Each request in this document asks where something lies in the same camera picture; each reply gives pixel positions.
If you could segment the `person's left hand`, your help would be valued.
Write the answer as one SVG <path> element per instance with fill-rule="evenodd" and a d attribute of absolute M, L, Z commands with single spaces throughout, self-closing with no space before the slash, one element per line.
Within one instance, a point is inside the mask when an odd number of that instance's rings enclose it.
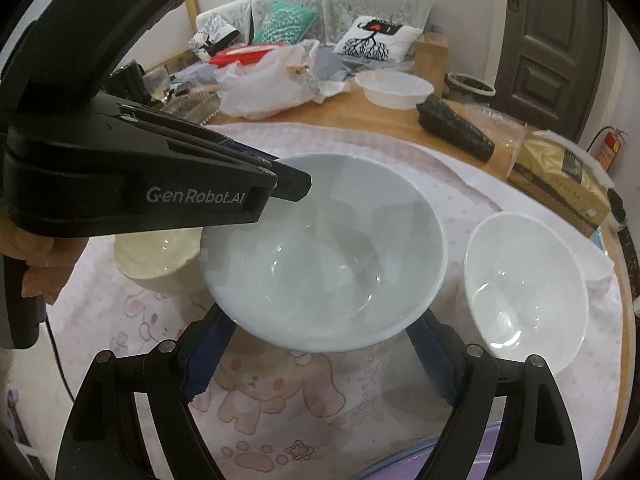
<path fill-rule="evenodd" d="M 24 298 L 42 297 L 54 304 L 87 247 L 86 238 L 51 238 L 26 232 L 1 219 L 1 255 L 26 263 Z"/>

